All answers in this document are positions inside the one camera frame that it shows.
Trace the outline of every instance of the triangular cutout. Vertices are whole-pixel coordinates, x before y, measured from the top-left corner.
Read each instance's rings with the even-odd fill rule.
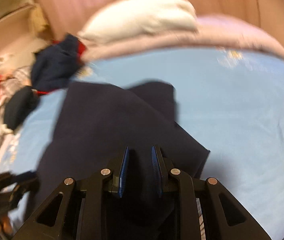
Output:
[[[234,204],[223,193],[219,194],[220,202],[226,218],[226,222],[230,227],[244,223],[245,216],[234,206]]]
[[[55,225],[56,217],[60,209],[63,199],[63,194],[58,194],[45,208],[45,210],[38,216],[37,223],[53,227]]]

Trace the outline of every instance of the pillow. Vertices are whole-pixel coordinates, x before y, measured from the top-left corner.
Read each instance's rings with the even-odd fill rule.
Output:
[[[103,44],[140,34],[195,29],[195,10],[187,0],[120,0],[94,14],[78,35]]]

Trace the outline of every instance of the black garment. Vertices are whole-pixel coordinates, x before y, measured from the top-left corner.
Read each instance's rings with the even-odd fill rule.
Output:
[[[157,229],[172,212],[173,203],[160,201],[157,196],[151,147],[160,145],[163,155],[191,176],[209,153],[174,122],[173,90],[160,82],[129,90],[108,84],[72,83],[53,141],[37,168],[41,186],[30,198],[28,214],[63,179],[89,177],[128,145],[135,151],[130,153],[125,192],[117,207],[121,212],[117,218],[123,221],[117,236],[121,240],[140,239],[137,234],[141,239],[156,239]]]
[[[32,87],[25,86],[17,91],[5,106],[3,123],[15,130],[25,118],[37,107],[39,98]]]
[[[31,71],[32,87],[43,92],[67,87],[70,77],[81,67],[78,45],[78,39],[68,34],[64,41],[36,53]]]

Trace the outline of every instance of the yellow object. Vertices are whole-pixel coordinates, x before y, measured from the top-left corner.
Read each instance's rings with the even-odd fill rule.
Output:
[[[46,20],[41,6],[36,3],[34,8],[29,14],[29,29],[34,36],[38,36],[39,33],[44,31],[48,27],[49,23]]]

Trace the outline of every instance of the mattress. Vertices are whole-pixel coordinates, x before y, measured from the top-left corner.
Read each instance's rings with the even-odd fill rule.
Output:
[[[122,88],[147,80],[171,83],[178,123],[211,151],[201,178],[217,178],[273,240],[284,238],[283,60],[248,51],[162,49],[96,61],[87,73],[74,80]],[[66,92],[41,98],[24,122],[14,156],[4,154],[0,172],[36,169]],[[10,213],[16,228],[26,201],[27,196]]]

